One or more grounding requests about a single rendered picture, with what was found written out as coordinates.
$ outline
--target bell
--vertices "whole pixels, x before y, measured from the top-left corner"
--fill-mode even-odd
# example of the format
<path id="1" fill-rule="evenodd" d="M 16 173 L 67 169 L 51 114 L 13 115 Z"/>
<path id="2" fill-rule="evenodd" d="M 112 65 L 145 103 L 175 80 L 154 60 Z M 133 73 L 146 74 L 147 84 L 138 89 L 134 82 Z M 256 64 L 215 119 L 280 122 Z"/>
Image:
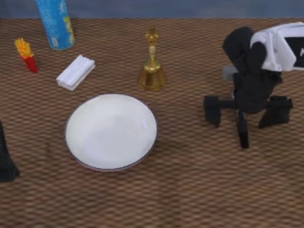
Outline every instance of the bell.
<path id="1" fill-rule="evenodd" d="M 166 77 L 160 60 L 155 56 L 155 46 L 159 40 L 159 33 L 153 26 L 146 32 L 145 38 L 149 44 L 149 57 L 144 61 L 138 84 L 147 91 L 159 91 L 166 84 Z"/>

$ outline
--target can label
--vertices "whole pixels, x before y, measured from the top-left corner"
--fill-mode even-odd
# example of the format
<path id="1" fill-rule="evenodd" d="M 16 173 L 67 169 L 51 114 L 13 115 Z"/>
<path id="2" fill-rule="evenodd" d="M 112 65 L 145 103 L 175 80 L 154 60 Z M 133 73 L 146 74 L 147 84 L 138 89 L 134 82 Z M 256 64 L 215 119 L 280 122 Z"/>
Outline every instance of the can label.
<path id="1" fill-rule="evenodd" d="M 71 47 L 75 38 L 65 0 L 35 1 L 51 48 Z"/>

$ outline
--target brown carpet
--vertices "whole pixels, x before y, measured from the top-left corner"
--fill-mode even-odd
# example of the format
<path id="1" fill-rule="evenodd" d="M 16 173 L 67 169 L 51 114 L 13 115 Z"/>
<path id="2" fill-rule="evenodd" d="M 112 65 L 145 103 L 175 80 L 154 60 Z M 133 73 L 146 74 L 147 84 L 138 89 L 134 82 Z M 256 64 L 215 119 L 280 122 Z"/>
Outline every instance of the brown carpet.
<path id="1" fill-rule="evenodd" d="M 0 19 L 0 120 L 21 177 L 0 184 L 0 228 L 302 228 L 304 73 L 284 74 L 275 94 L 292 97 L 289 124 L 257 129 L 240 149 L 233 111 L 221 127 L 204 121 L 203 96 L 227 98 L 221 49 L 233 29 L 286 19 L 77 19 L 75 45 L 53 51 L 39 20 Z M 168 77 L 161 92 L 137 86 L 154 24 Z M 39 67 L 27 71 L 14 39 L 31 43 Z M 56 77 L 77 55 L 96 68 L 74 91 Z M 145 102 L 159 124 L 157 144 L 138 165 L 114 173 L 84 168 L 64 142 L 71 112 L 90 97 L 123 93 Z"/>

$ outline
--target black figurine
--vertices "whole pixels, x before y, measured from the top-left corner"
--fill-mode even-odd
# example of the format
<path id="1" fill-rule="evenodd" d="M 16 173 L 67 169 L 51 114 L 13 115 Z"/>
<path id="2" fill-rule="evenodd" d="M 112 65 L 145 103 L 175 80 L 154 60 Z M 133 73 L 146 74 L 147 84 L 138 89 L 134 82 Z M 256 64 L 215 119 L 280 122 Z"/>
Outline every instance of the black figurine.
<path id="1" fill-rule="evenodd" d="M 13 182 L 19 175 L 20 172 L 6 146 L 4 130 L 0 122 L 0 182 Z"/>
<path id="2" fill-rule="evenodd" d="M 292 100 L 271 93 L 282 82 L 282 71 L 304 70 L 304 23 L 283 24 L 257 33 L 241 27 L 226 37 L 223 50 L 234 65 L 223 68 L 223 77 L 233 80 L 234 89 L 231 100 L 205 96 L 205 118 L 219 127 L 220 110 L 234 109 L 241 147 L 248 148 L 245 114 L 266 109 L 259 128 L 289 122 Z"/>

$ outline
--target blue background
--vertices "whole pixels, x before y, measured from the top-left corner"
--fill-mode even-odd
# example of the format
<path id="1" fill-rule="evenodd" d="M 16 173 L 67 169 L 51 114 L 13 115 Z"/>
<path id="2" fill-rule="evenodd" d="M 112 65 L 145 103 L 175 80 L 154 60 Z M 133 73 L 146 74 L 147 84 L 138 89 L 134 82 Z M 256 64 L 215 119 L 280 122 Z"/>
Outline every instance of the blue background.
<path id="1" fill-rule="evenodd" d="M 303 17 L 304 0 L 66 0 L 77 18 Z M 0 0 L 0 17 L 36 18 L 34 0 Z"/>

